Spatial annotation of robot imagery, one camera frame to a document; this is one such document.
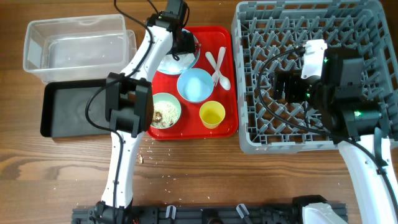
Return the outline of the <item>light blue bowl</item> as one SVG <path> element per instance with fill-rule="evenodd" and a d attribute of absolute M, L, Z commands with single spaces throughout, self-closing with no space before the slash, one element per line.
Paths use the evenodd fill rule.
<path fill-rule="evenodd" d="M 188 102 L 201 103 L 208 99 L 214 90 L 211 75 L 201 68 L 184 71 L 177 80 L 179 95 Z"/>

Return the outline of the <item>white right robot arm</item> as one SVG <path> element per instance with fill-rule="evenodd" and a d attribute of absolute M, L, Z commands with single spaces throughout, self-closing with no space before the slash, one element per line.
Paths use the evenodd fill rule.
<path fill-rule="evenodd" d="M 288 126 L 328 136 L 338 146 L 363 223 L 397 223 L 397 179 L 390 162 L 392 128 L 387 110 L 363 96 L 363 57 L 344 47 L 295 47 L 265 62 L 257 90 L 269 64 L 290 54 L 302 57 L 303 66 L 272 75 L 273 98 L 288 103 L 306 101 L 320 113 L 323 129 L 290 122 L 272 110 L 269 113 Z"/>

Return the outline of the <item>pink plastic fork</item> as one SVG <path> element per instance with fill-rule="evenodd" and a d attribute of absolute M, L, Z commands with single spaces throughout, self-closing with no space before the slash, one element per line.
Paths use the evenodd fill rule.
<path fill-rule="evenodd" d="M 225 47 L 221 47 L 219 49 L 219 52 L 218 52 L 218 59 L 217 59 L 217 63 L 216 63 L 215 72 L 212 75 L 214 86 L 217 86 L 217 84 L 218 84 L 220 67 L 221 67 L 221 64 L 223 62 L 225 53 L 226 53 L 226 48 Z"/>

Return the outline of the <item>green bowl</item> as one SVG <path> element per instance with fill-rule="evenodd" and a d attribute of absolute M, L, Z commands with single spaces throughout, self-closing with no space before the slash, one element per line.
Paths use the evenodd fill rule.
<path fill-rule="evenodd" d="M 153 95 L 154 114 L 151 127 L 168 129 L 177 123 L 182 107 L 178 99 L 170 93 L 156 93 Z"/>

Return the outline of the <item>rice and food waste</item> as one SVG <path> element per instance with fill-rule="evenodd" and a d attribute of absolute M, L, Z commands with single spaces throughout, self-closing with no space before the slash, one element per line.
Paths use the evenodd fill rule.
<path fill-rule="evenodd" d="M 158 101 L 154 104 L 154 114 L 151 126 L 157 129 L 166 129 L 178 120 L 179 112 L 174 104 L 169 101 Z"/>

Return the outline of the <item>red serving tray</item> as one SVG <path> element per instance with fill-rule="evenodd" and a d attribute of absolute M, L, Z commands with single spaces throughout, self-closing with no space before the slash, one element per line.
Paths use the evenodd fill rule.
<path fill-rule="evenodd" d="M 171 128 L 150 128 L 148 134 L 156 140 L 229 137 L 238 129 L 236 77 L 234 74 L 231 35 L 227 29 L 221 26 L 188 27 L 187 30 L 193 33 L 199 44 L 201 44 L 200 56 L 194 65 L 195 68 L 203 69 L 212 74 L 214 69 L 206 59 L 205 53 L 211 52 L 214 58 L 217 58 L 219 48 L 226 47 L 226 55 L 220 70 L 230 80 L 231 89 L 224 90 L 222 87 L 216 86 L 212 95 L 208 98 L 209 101 L 220 102 L 226 110 L 226 116 L 215 129 L 206 128 L 200 119 L 201 103 L 190 103 L 179 95 L 177 91 L 178 76 L 157 72 L 152 81 L 152 92 L 154 94 L 170 93 L 175 96 L 182 106 L 182 115 Z"/>

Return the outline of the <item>white plastic spoon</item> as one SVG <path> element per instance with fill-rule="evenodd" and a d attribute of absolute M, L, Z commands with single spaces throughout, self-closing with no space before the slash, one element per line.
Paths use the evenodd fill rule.
<path fill-rule="evenodd" d="M 211 52 L 206 52 L 205 57 L 207 58 L 207 60 L 211 64 L 211 66 L 215 69 L 216 61 L 215 61 L 213 55 L 211 54 Z M 230 83 L 229 79 L 227 77 L 223 76 L 221 72 L 219 72 L 219 83 L 225 90 L 231 89 L 231 83 Z"/>

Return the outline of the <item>black mounting rail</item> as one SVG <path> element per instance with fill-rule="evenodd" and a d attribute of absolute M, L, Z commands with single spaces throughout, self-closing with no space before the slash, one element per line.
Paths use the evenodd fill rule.
<path fill-rule="evenodd" d="M 118 215 L 121 208 L 116 209 L 116 223 L 304 223 L 297 205 L 271 204 L 246 209 L 247 213 L 236 207 L 130 206 L 123 215 Z M 333 204 L 331 209 L 343 223 L 348 222 L 345 204 Z M 71 223 L 114 223 L 112 211 L 100 203 L 93 208 L 73 209 Z"/>

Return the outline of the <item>grey dishwasher rack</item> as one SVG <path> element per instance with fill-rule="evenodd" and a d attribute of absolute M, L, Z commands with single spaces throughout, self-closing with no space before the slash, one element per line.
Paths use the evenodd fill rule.
<path fill-rule="evenodd" d="M 387 111 L 397 147 L 397 56 L 379 1 L 244 1 L 231 25 L 238 88 L 239 143 L 248 154 L 333 149 L 321 116 L 306 103 L 272 98 L 268 74 L 299 70 L 303 60 L 285 52 L 312 39 L 355 49 L 364 59 L 363 96 Z"/>

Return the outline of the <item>yellow cup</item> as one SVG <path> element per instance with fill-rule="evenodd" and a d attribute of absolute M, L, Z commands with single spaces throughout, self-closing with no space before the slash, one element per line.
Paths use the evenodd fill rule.
<path fill-rule="evenodd" d="M 199 110 L 200 119 L 208 129 L 215 129 L 226 116 L 224 106 L 218 101 L 207 101 Z"/>

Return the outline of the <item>light blue plate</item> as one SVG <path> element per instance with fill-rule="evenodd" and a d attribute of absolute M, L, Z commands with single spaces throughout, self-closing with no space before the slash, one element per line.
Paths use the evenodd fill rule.
<path fill-rule="evenodd" d="M 158 66 L 158 72 L 164 73 L 166 75 L 178 75 L 192 68 L 197 63 L 200 56 L 201 44 L 198 42 L 198 39 L 195 37 L 195 35 L 189 30 L 182 29 L 182 34 L 183 37 L 186 37 L 188 34 L 193 36 L 195 43 L 194 52 L 181 52 L 175 55 L 167 54 Z"/>

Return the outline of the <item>black waste tray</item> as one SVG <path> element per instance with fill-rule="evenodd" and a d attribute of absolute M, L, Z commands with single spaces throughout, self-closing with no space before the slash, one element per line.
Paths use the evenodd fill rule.
<path fill-rule="evenodd" d="M 105 86 L 105 79 L 52 82 L 46 85 L 40 133 L 46 138 L 108 134 L 91 125 L 85 116 L 87 102 Z"/>

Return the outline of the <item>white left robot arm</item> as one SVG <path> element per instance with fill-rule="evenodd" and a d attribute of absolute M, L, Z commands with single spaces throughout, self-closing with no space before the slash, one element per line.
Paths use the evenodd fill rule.
<path fill-rule="evenodd" d="M 191 34 L 184 34 L 190 14 L 185 1 L 168 1 L 165 10 L 156 11 L 145 22 L 144 40 L 129 64 L 119 73 L 110 73 L 105 86 L 97 90 L 85 108 L 87 121 L 93 100 L 105 93 L 105 118 L 111 133 L 112 153 L 108 180 L 101 200 L 95 205 L 92 219 L 103 223 L 123 223 L 131 216 L 132 177 L 137 150 L 150 128 L 154 112 L 152 79 L 167 55 L 176 57 L 196 50 Z"/>

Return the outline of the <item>white napkin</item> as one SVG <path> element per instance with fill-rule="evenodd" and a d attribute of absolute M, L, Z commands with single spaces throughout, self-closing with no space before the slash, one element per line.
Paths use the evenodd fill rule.
<path fill-rule="evenodd" d="M 160 65 L 159 70 L 167 70 L 169 72 L 179 72 L 189 67 L 195 60 L 194 54 L 181 54 L 177 55 L 179 60 L 175 60 L 173 55 L 166 55 Z"/>

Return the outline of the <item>clear plastic bin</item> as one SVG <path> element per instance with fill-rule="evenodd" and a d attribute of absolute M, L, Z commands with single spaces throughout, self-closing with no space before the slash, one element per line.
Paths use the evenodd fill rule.
<path fill-rule="evenodd" d="M 137 52 L 136 36 L 120 14 L 32 21 L 23 68 L 44 83 L 106 78 Z"/>

